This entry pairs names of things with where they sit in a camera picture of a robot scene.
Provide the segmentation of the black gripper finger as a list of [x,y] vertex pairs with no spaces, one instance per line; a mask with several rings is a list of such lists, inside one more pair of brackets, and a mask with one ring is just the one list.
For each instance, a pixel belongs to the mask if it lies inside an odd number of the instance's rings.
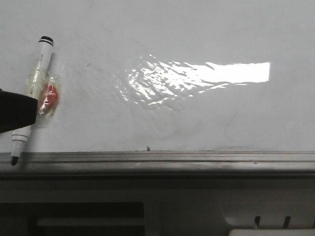
[[38,101],[34,98],[0,90],[0,132],[5,133],[36,122]]

